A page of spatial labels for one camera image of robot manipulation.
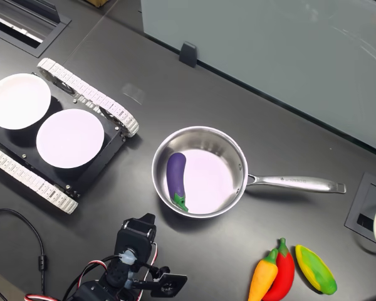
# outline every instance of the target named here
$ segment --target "white plate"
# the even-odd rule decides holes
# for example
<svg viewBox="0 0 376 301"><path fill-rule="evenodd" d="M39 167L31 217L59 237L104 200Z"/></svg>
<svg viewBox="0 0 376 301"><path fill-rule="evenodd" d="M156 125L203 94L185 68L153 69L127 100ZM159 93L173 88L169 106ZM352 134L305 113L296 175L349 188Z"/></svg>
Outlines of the white plate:
<svg viewBox="0 0 376 301"><path fill-rule="evenodd" d="M74 168L92 160L105 138L102 124L93 114L63 110L43 122L36 147L43 160L59 168Z"/></svg>
<svg viewBox="0 0 376 301"><path fill-rule="evenodd" d="M40 77L14 74L0 81L0 127L19 130L33 125L48 111L50 89Z"/></svg>

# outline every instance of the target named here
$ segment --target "black bracket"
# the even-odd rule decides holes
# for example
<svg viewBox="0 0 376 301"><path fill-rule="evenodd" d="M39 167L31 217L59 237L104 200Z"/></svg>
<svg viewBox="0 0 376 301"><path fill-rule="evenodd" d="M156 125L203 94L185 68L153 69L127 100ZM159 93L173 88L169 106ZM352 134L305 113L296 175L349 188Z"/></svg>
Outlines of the black bracket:
<svg viewBox="0 0 376 301"><path fill-rule="evenodd" d="M198 60L196 46L188 42L184 42L180 51L179 61L195 68Z"/></svg>

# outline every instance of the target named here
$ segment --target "saucepan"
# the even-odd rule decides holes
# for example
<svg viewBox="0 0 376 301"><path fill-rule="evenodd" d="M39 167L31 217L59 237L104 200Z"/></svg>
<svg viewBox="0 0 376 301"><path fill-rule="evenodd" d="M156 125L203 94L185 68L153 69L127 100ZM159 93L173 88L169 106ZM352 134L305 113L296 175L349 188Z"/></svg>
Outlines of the saucepan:
<svg viewBox="0 0 376 301"><path fill-rule="evenodd" d="M197 219L229 211L252 185L314 193L346 192L344 184L317 177L249 174L238 144L220 130L201 126L178 130L161 143L153 159L152 179L168 207Z"/></svg>

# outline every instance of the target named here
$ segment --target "black table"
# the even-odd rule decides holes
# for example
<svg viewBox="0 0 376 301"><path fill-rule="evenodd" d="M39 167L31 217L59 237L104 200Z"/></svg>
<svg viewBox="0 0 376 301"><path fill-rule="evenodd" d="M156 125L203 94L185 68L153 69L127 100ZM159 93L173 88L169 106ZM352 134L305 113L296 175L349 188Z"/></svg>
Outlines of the black table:
<svg viewBox="0 0 376 301"><path fill-rule="evenodd" d="M344 227L363 173L376 175L375 155L201 67L183 65L177 55L122 24L121 0L110 3L116 5L104 18L103 11L77 0L54 2L73 21L42 57L118 100L140 130L71 216L0 171L0 208L24 214L44 240L49 295L62 297L88 261L112 254L123 220L150 212L157 217L157 264L189 277L176 300L246 300L255 264L282 236L289 246L305 245L320 255L338 284L334 295L317 295L297 273L285 300L376 300L376 244ZM0 79L36 71L38 62L0 40ZM128 83L145 93L142 104L122 94ZM56 97L62 93L51 89ZM229 134L254 174L324 177L345 183L348 192L251 187L218 218L180 218L157 197L151 163L169 134L190 125ZM37 256L29 230L2 216L0 273L25 292L39 292Z"/></svg>

